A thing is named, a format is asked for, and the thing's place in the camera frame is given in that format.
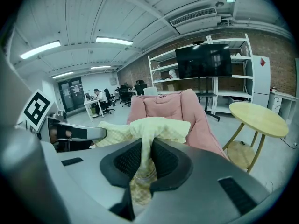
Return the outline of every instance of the towel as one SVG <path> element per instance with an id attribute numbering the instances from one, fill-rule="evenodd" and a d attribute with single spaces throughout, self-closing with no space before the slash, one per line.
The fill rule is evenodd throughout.
<path id="1" fill-rule="evenodd" d="M 154 138 L 185 143 L 190 123 L 163 117 L 147 117 L 133 121 L 130 125 L 100 122 L 99 127 L 107 129 L 107 136 L 102 140 L 93 141 L 97 147 L 142 138 L 141 163 L 130 182 L 130 189 L 132 202 L 146 205 L 151 200 L 150 184 L 157 180 L 155 165 L 150 157 L 150 147 Z"/>

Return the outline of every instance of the pink armchair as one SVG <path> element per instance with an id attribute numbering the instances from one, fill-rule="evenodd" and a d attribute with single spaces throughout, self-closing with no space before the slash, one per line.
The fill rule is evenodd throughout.
<path id="1" fill-rule="evenodd" d="M 132 97 L 128 124 L 138 119 L 154 116 L 189 121 L 191 126 L 186 137 L 187 145 L 208 150 L 227 158 L 212 134 L 206 114 L 193 90 L 188 89 L 180 93 L 163 96 Z"/>

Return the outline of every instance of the shelving unit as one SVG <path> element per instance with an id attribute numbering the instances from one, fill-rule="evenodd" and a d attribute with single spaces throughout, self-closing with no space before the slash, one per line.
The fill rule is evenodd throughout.
<path id="1" fill-rule="evenodd" d="M 245 38 L 228 38 L 228 39 L 216 39 L 213 40 L 211 36 L 206 36 L 206 41 L 203 44 L 228 44 L 229 49 L 238 49 L 238 53 L 240 55 L 231 55 L 231 61 L 233 64 L 240 64 L 243 66 L 243 75 L 232 75 L 231 77 L 212 77 L 213 79 L 213 90 L 212 92 L 216 94 L 216 97 L 212 98 L 212 102 L 210 102 L 208 106 L 208 110 L 213 114 L 216 112 L 222 113 L 230 113 L 228 97 L 238 97 L 238 98 L 246 98 L 249 102 L 253 101 L 253 91 L 254 91 L 254 65 L 253 65 L 253 55 L 251 50 L 251 45 L 249 42 L 249 38 L 247 34 L 244 34 Z M 190 47 L 194 45 L 187 45 L 180 47 Z M 174 79 L 161 79 L 161 72 L 168 71 L 171 69 L 177 69 L 178 64 L 173 62 L 173 64 L 162 66 L 161 63 L 170 59 L 176 58 L 175 49 L 167 51 L 165 53 L 159 54 L 156 57 L 149 59 L 149 69 L 151 74 L 151 79 L 153 86 L 157 83 L 169 82 L 169 81 L 179 81 L 185 80 L 180 78 Z M 152 69 L 152 62 L 158 62 L 158 66 L 155 69 Z M 161 80 L 153 80 L 153 75 L 159 72 Z M 221 78 L 238 78 L 243 79 L 243 90 L 235 91 L 235 90 L 224 90 L 221 87 L 218 87 L 219 79 Z M 170 94 L 174 92 L 180 91 L 158 91 L 159 94 Z"/>

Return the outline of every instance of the refrigerator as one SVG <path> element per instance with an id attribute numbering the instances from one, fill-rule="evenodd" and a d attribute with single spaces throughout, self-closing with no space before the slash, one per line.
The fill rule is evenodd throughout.
<path id="1" fill-rule="evenodd" d="M 267 108 L 271 84 L 270 59 L 265 56 L 253 56 L 253 65 L 253 103 Z"/>

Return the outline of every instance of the black tv screen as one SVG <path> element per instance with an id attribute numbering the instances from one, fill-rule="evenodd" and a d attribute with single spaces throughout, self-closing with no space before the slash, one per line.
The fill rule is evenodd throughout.
<path id="1" fill-rule="evenodd" d="M 227 44 L 203 44 L 176 50 L 179 78 L 231 77 Z"/>

